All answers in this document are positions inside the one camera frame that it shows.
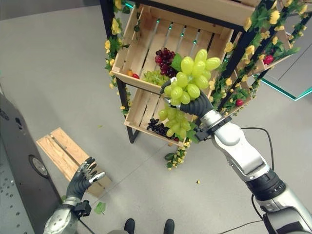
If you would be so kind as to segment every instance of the black shoe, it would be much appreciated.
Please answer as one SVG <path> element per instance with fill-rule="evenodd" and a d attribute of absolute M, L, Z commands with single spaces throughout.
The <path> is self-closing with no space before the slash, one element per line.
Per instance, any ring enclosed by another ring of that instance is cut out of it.
<path fill-rule="evenodd" d="M 175 222 L 172 219 L 168 219 L 165 224 L 164 234 L 174 234 Z"/>
<path fill-rule="evenodd" d="M 129 234 L 135 233 L 135 221 L 132 218 L 129 218 L 125 223 L 125 231 L 127 231 Z"/>

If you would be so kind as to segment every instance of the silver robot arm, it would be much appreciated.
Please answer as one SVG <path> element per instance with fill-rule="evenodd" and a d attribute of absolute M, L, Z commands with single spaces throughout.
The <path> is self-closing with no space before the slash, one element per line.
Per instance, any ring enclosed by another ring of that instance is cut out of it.
<path fill-rule="evenodd" d="M 213 144 L 254 194 L 265 212 L 263 221 L 270 234 L 311 233 L 312 215 L 294 192 L 279 179 L 260 153 L 249 144 L 235 124 L 210 110 L 202 118 L 206 129 L 213 129 Z"/>

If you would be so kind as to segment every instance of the concrete floor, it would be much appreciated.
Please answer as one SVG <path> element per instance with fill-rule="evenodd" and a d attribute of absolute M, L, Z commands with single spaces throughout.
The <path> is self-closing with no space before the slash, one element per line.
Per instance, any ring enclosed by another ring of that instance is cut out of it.
<path fill-rule="evenodd" d="M 167 171 L 163 156 L 174 147 L 140 134 L 130 144 L 116 90 L 104 70 L 106 40 L 99 6 L 0 21 L 0 83 L 27 121 L 34 140 L 62 127 L 97 159 L 113 184 L 100 201 L 105 215 L 85 218 L 95 233 L 136 221 L 136 234 L 162 233 L 166 219 L 177 234 L 219 233 L 259 220 L 250 192 L 210 141 L 193 144 L 185 163 Z M 272 137 L 275 171 L 312 211 L 312 98 L 294 102 L 266 85 L 234 122 L 266 128 Z M 246 130 L 247 139 L 270 161 L 266 135 Z M 60 195 L 67 181 L 40 152 Z M 86 195 L 93 207 L 95 197 Z M 88 233 L 79 226 L 79 233 Z M 231 232 L 265 233 L 262 223 Z"/>

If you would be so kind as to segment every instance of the red fruit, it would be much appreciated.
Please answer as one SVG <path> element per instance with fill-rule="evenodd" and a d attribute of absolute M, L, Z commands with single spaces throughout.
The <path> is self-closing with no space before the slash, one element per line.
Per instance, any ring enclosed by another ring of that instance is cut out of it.
<path fill-rule="evenodd" d="M 140 79 L 140 77 L 137 74 L 135 74 L 135 73 L 132 74 L 132 77 Z"/>
<path fill-rule="evenodd" d="M 236 106 L 242 106 L 244 104 L 243 100 L 237 99 L 235 105 Z"/>
<path fill-rule="evenodd" d="M 274 60 L 273 55 L 266 55 L 263 59 L 263 63 L 269 65 L 271 62 L 273 62 L 273 60 Z"/>

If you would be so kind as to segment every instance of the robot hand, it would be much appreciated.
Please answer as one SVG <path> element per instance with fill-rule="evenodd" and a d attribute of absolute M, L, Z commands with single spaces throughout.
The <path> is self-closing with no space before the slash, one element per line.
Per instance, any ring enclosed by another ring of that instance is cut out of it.
<path fill-rule="evenodd" d="M 175 77 L 171 78 L 170 80 L 168 80 L 167 82 L 165 82 L 162 86 L 161 86 L 161 90 L 160 93 L 164 93 L 164 89 L 165 87 L 167 87 L 168 85 L 171 84 L 172 81 L 176 80 Z M 165 102 L 170 104 L 170 99 L 165 97 L 164 98 Z M 200 95 L 198 98 L 196 98 L 195 100 L 191 101 L 189 104 L 184 105 L 181 104 L 180 106 L 175 107 L 177 109 L 180 109 L 181 111 L 191 114 L 191 115 L 196 115 L 199 118 L 202 118 L 207 112 L 209 112 L 210 110 L 213 109 L 213 106 L 211 105 L 211 103 L 209 102 L 207 96 L 200 91 Z"/>
<path fill-rule="evenodd" d="M 105 176 L 105 172 L 97 174 L 97 171 L 92 170 L 97 166 L 94 158 L 89 157 L 77 169 L 72 180 L 67 187 L 66 197 L 76 197 L 80 200 L 84 192 L 97 180 Z"/>

